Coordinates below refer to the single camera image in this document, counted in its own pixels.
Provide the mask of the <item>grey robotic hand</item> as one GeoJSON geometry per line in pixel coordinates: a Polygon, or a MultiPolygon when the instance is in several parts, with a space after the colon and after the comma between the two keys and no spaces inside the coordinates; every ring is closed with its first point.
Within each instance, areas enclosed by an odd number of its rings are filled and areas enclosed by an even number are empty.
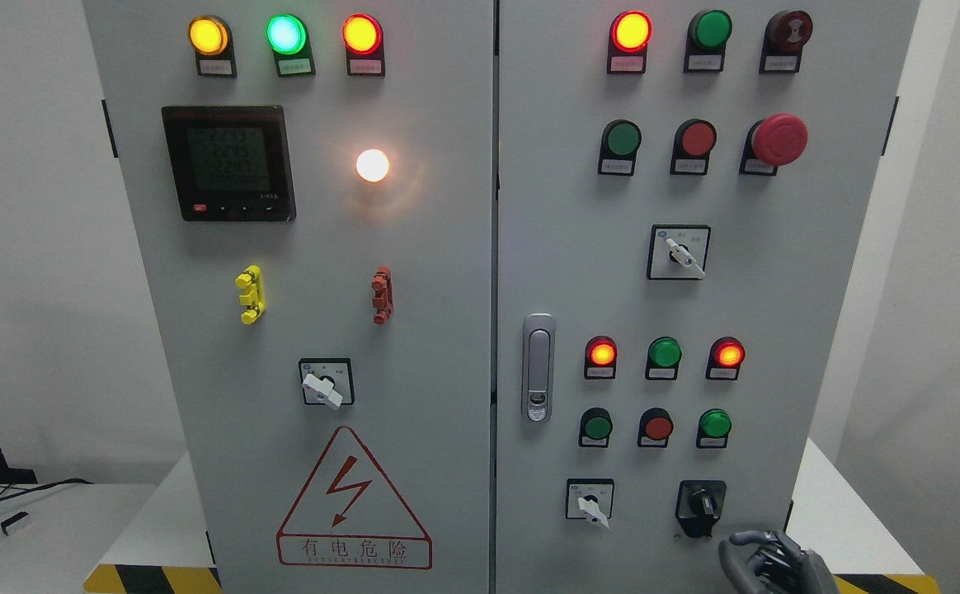
{"type": "Polygon", "coordinates": [[[718,546],[737,593],[838,593],[826,561],[781,530],[737,531],[718,546]]]}

